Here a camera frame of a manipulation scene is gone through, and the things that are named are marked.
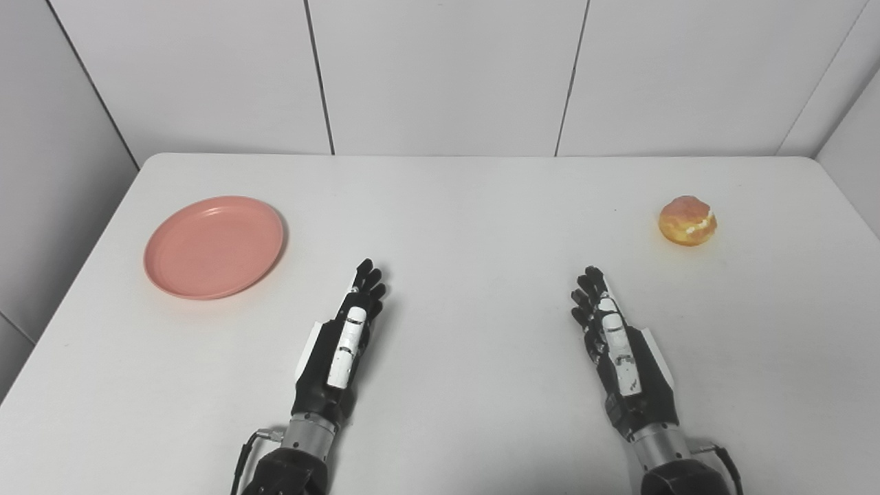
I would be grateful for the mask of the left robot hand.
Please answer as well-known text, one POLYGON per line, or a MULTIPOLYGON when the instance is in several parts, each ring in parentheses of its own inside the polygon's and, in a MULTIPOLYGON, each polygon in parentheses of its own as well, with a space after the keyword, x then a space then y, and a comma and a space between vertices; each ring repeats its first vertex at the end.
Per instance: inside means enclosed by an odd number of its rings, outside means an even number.
POLYGON ((340 427, 352 414, 354 380, 370 344, 372 323, 383 310, 386 286, 371 258, 358 265, 336 315, 320 325, 296 380, 291 413, 318 416, 340 427))

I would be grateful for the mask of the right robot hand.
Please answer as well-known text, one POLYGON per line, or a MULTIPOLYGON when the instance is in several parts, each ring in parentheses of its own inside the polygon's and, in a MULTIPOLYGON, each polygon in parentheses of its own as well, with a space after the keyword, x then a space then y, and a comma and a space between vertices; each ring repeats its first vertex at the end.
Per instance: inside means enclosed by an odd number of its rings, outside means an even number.
POLYGON ((604 410, 626 441, 650 425, 680 424, 672 382, 656 345, 629 325, 602 270, 585 267, 570 296, 575 322, 604 387, 604 410))

